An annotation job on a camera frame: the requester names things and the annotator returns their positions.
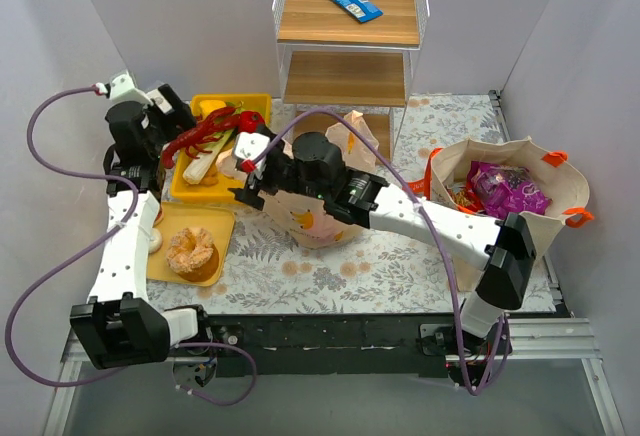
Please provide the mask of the beige canvas tote bag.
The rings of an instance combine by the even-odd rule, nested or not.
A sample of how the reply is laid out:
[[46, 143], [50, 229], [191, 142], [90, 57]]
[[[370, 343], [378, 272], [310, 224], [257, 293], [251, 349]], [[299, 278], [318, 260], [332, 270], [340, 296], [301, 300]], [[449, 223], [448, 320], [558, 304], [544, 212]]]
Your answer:
[[527, 221], [541, 260], [564, 227], [579, 228], [594, 216], [586, 209], [585, 176], [563, 151], [548, 151], [526, 138], [500, 144], [466, 139], [431, 151], [414, 193], [468, 215]]

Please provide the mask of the red candy bag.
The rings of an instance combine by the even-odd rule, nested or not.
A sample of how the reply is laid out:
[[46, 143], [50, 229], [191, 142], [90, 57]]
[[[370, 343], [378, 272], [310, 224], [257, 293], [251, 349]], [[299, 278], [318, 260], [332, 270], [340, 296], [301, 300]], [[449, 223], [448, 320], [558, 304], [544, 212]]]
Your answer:
[[455, 206], [462, 212], [476, 214], [484, 210], [482, 202], [466, 181], [453, 182], [447, 188], [447, 192], [454, 201]]

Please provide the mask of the yellow flat tray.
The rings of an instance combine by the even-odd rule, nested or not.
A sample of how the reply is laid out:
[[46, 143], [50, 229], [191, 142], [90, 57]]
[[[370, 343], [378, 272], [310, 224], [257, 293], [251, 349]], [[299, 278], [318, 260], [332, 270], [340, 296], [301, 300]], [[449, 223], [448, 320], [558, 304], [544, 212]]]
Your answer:
[[201, 287], [216, 283], [230, 244], [234, 214], [226, 209], [164, 202], [155, 226], [162, 244], [147, 264], [149, 280]]

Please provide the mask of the banana print plastic bag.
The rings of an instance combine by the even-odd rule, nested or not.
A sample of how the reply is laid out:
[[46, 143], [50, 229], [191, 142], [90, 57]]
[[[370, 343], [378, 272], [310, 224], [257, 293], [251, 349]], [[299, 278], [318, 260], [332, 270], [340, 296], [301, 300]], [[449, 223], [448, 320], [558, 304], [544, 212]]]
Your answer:
[[[349, 241], [368, 226], [368, 211], [380, 185], [374, 174], [379, 142], [362, 113], [344, 116], [349, 124], [336, 123], [324, 133], [306, 132], [293, 143], [285, 143], [285, 153], [295, 165], [295, 188], [279, 190], [274, 196], [262, 191], [266, 213], [296, 241], [307, 248], [331, 246]], [[232, 151], [216, 163], [218, 171], [242, 187], [250, 187], [247, 174], [236, 168]]]

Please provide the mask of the blue snack packet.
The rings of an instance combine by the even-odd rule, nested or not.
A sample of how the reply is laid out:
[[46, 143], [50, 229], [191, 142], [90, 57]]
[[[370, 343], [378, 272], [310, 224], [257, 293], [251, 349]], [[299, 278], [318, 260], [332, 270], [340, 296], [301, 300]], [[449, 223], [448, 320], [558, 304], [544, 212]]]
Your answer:
[[359, 23], [373, 21], [383, 15], [383, 11], [369, 0], [331, 0]]

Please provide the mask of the white leek stalk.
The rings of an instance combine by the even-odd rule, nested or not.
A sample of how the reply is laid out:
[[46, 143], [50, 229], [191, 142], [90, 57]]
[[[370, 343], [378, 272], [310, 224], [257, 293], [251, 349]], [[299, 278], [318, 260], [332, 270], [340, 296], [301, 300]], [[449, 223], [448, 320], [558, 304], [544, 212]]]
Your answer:
[[216, 141], [206, 143], [200, 150], [189, 147], [185, 154], [191, 159], [183, 171], [183, 181], [191, 186], [211, 187], [218, 183], [216, 161], [224, 147], [236, 136], [237, 130], [231, 129], [214, 134]]

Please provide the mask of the yellow vegetable bin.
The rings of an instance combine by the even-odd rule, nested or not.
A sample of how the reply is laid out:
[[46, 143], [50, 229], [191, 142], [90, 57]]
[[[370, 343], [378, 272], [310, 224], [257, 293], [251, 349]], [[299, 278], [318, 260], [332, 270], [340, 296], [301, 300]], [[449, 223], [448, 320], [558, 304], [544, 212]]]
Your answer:
[[[234, 105], [242, 103], [246, 110], [259, 112], [267, 124], [271, 121], [272, 98], [266, 93], [198, 94], [192, 97], [189, 104], [192, 114], [198, 118], [203, 113], [200, 108], [201, 104], [210, 101], [229, 102]], [[172, 176], [169, 176], [168, 173], [166, 177], [165, 189], [167, 190], [167, 198], [188, 204], [235, 203], [234, 195], [230, 192], [230, 189], [240, 188], [242, 186], [240, 181], [225, 175], [219, 175], [216, 185], [190, 185], [182, 174], [191, 161], [192, 159], [184, 151], [176, 154]]]

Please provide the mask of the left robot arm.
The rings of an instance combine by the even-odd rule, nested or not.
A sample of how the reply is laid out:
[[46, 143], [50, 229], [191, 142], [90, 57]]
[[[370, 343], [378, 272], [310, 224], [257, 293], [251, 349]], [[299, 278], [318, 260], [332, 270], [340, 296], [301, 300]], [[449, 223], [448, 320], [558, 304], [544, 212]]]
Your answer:
[[98, 369], [163, 362], [182, 342], [212, 337], [199, 305], [164, 312], [147, 297], [147, 265], [155, 221], [161, 213], [166, 144], [196, 125], [188, 105], [168, 84], [144, 95], [126, 96], [112, 82], [113, 104], [105, 120], [114, 140], [103, 169], [109, 226], [96, 281], [84, 304], [71, 309], [70, 324]]

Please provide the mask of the floral table mat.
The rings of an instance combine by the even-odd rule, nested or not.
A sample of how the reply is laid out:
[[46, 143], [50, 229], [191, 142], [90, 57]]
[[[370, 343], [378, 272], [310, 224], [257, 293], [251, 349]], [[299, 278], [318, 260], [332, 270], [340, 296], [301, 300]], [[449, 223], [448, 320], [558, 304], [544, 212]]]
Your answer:
[[[417, 95], [393, 113], [393, 166], [407, 181], [429, 153], [472, 138], [503, 141], [488, 95]], [[448, 312], [439, 252], [406, 237], [364, 231], [344, 244], [307, 249], [261, 212], [231, 207], [235, 225], [221, 277], [209, 287], [151, 280], [159, 310], [200, 304], [210, 314]]]

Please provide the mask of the red bell pepper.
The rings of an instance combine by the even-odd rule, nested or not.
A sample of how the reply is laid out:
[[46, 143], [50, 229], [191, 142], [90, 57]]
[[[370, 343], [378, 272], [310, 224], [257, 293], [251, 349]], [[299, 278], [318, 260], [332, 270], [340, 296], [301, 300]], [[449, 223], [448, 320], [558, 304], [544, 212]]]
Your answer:
[[238, 131], [240, 133], [255, 133], [265, 125], [263, 116], [256, 111], [243, 111], [239, 115]]

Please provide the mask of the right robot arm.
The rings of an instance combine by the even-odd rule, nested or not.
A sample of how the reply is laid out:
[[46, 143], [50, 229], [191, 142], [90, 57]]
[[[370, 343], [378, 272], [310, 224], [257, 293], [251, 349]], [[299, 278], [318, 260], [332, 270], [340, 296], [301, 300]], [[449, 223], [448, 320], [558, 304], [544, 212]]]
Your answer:
[[347, 225], [409, 237], [464, 260], [482, 274], [457, 311], [467, 346], [486, 339], [505, 313], [521, 307], [537, 253], [524, 217], [474, 215], [420, 200], [384, 178], [345, 164], [341, 150], [318, 132], [298, 137], [290, 151], [266, 126], [242, 132], [232, 150], [247, 175], [235, 198], [262, 209], [267, 194], [310, 197]]

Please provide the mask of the red toy lobster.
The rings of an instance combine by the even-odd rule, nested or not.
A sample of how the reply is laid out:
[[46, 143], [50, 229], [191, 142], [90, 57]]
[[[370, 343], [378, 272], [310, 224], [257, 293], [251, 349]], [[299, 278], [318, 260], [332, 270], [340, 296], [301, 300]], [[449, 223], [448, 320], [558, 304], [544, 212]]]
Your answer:
[[192, 159], [198, 159], [201, 153], [211, 153], [203, 145], [219, 141], [222, 133], [234, 130], [239, 122], [240, 115], [233, 106], [214, 110], [194, 128], [180, 134], [164, 148], [160, 158], [162, 165], [165, 169], [172, 169], [175, 166], [174, 155], [180, 150]]

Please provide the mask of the purple snack bag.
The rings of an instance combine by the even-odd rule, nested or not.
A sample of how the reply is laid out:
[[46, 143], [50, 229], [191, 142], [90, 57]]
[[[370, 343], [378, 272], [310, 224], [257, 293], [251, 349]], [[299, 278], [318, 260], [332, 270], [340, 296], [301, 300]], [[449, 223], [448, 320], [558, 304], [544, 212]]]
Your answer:
[[485, 214], [498, 219], [509, 213], [545, 215], [552, 203], [525, 167], [472, 161], [467, 182], [482, 202]]

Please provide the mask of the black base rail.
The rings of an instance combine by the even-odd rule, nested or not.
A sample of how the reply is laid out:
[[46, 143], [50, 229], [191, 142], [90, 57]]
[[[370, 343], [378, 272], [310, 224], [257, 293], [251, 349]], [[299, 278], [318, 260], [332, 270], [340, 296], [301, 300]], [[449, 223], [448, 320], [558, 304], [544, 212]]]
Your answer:
[[461, 382], [449, 313], [211, 315], [193, 338], [221, 377], [410, 374]]

